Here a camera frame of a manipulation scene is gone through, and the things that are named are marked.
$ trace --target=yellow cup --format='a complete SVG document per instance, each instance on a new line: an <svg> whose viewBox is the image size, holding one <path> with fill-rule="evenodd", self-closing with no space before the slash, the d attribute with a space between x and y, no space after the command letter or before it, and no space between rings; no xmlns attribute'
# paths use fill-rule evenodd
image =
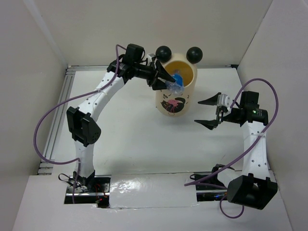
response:
<svg viewBox="0 0 308 231"><path fill-rule="evenodd" d="M185 114L189 107L197 80L197 67L190 63L184 54L172 54L171 59L163 64L166 71L173 75L179 72L183 78L184 92L182 95L174 95L169 90L156 91L156 108L164 115L177 117Z"/></svg>

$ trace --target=blue object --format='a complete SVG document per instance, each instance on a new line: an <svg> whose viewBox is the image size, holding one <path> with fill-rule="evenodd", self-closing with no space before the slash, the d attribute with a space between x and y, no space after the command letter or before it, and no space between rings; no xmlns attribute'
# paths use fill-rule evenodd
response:
<svg viewBox="0 0 308 231"><path fill-rule="evenodd" d="M177 73L172 75L172 77L175 79L174 83L169 81L165 82L167 90L171 91L174 95L181 95L184 91L183 78Z"/></svg>

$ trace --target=black bracket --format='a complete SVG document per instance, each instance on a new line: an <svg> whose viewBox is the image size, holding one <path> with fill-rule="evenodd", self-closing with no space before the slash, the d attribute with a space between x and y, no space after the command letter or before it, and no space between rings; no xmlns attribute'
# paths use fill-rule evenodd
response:
<svg viewBox="0 0 308 231"><path fill-rule="evenodd" d="M278 191L276 182L258 179L249 174L232 180L228 185L227 199L230 203L263 209Z"/></svg>
<svg viewBox="0 0 308 231"><path fill-rule="evenodd" d="M68 129L75 141L83 143L87 147L94 144L101 135L101 129L91 118L91 114L84 114L79 108L69 107L66 111Z"/></svg>

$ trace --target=mickey mouse cup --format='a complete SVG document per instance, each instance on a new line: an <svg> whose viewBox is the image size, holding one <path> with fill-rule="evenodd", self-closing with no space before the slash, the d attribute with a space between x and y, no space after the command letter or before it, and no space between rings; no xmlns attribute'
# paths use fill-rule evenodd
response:
<svg viewBox="0 0 308 231"><path fill-rule="evenodd" d="M203 53L200 48L192 47L187 51L185 57L184 54L180 53L172 54L169 47L161 46L156 50L155 54L170 75L178 73L183 78L184 86L184 91L181 95L172 94L169 90L156 91L156 108L166 116L181 116L190 107L197 80L197 67L195 64L201 61Z"/></svg>

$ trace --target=cartoon graphic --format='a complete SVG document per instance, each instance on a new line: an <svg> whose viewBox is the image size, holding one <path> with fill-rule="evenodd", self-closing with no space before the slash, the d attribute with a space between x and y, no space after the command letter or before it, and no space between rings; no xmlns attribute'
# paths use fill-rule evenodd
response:
<svg viewBox="0 0 308 231"><path fill-rule="evenodd" d="M163 100L161 104L162 107L165 108L168 112L177 113L183 110L185 99L178 97L174 100L168 100L167 102Z"/></svg>

